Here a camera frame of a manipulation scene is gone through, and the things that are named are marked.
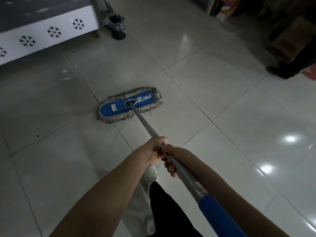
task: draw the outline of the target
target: black trash bin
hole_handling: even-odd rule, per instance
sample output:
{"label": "black trash bin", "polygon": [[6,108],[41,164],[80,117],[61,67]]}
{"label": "black trash bin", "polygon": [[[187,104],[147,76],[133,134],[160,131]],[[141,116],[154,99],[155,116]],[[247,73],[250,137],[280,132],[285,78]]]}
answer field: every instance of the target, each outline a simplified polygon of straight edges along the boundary
{"label": "black trash bin", "polygon": [[103,20],[104,25],[111,28],[112,37],[116,40],[123,40],[126,37],[125,19],[122,15],[109,13]]}

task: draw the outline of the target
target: snowflake cutout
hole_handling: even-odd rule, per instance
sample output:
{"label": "snowflake cutout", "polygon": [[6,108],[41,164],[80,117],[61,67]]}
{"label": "snowflake cutout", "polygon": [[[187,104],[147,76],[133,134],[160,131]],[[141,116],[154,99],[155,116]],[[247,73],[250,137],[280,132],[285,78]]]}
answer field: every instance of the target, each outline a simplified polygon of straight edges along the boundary
{"label": "snowflake cutout", "polygon": [[30,36],[21,36],[19,41],[23,44],[23,46],[34,46],[36,43],[33,37]]}
{"label": "snowflake cutout", "polygon": [[5,57],[8,52],[0,47],[0,57]]}
{"label": "snowflake cutout", "polygon": [[59,38],[60,35],[61,35],[61,32],[59,30],[59,28],[57,27],[53,27],[51,26],[48,30],[47,30],[48,34],[51,36],[51,37],[54,37],[55,35],[55,38]]}
{"label": "snowflake cutout", "polygon": [[75,19],[75,21],[72,23],[75,29],[81,30],[84,27],[84,23],[81,19]]}

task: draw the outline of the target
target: plastic bag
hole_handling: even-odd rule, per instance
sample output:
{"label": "plastic bag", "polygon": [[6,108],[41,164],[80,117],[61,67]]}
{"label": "plastic bag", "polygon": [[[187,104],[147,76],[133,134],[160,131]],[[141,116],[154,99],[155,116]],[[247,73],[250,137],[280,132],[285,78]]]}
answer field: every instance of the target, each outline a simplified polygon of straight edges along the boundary
{"label": "plastic bag", "polygon": [[103,19],[103,24],[125,33],[125,18],[122,15],[109,13],[108,16]]}

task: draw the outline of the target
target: hand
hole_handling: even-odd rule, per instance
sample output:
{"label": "hand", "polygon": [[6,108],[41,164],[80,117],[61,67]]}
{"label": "hand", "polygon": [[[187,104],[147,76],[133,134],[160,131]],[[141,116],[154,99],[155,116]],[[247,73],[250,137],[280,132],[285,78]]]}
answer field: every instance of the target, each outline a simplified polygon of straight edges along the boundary
{"label": "hand", "polygon": [[164,156],[161,152],[161,146],[168,140],[168,137],[151,138],[134,152],[146,159],[146,165],[152,165],[161,160]]}
{"label": "hand", "polygon": [[163,146],[161,148],[162,158],[161,160],[165,162],[165,167],[167,171],[171,173],[171,176],[178,178],[175,166],[171,163],[171,160],[168,158],[167,154],[172,155],[174,158],[179,160],[181,163],[185,164],[188,159],[197,158],[194,154],[184,148],[173,147],[173,145]]}

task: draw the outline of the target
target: gray yarn fringe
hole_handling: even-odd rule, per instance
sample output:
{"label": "gray yarn fringe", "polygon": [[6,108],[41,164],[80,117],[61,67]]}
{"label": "gray yarn fringe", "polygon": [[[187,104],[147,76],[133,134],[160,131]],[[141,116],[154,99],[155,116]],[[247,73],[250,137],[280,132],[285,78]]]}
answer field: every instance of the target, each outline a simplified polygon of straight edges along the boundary
{"label": "gray yarn fringe", "polygon": [[126,120],[126,119],[129,119],[129,118],[132,118],[133,115],[135,114],[132,109],[130,109],[130,110],[124,112],[124,113],[114,115],[114,116],[104,116],[104,115],[101,114],[101,107],[104,104],[106,104],[106,103],[110,103],[110,102],[126,99],[126,98],[129,98],[131,96],[140,94],[141,92],[149,91],[149,90],[153,90],[154,91],[153,94],[152,94],[152,98],[154,100],[156,100],[156,101],[154,103],[150,103],[148,105],[145,105],[145,106],[142,106],[142,107],[139,107],[139,108],[136,108],[136,109],[140,113],[145,113],[145,112],[151,111],[152,109],[158,108],[160,105],[162,105],[162,101],[160,100],[161,99],[161,94],[158,91],[158,89],[155,88],[155,87],[140,87],[140,88],[136,88],[134,90],[131,90],[131,91],[128,91],[128,92],[125,92],[125,93],[121,93],[121,94],[114,95],[114,96],[109,96],[108,98],[106,98],[104,100],[104,102],[102,102],[99,105],[98,113],[97,113],[98,119],[100,119],[101,121],[103,121],[105,123],[110,124],[110,123],[113,123],[113,122],[117,122],[117,121],[121,121],[121,120]]}

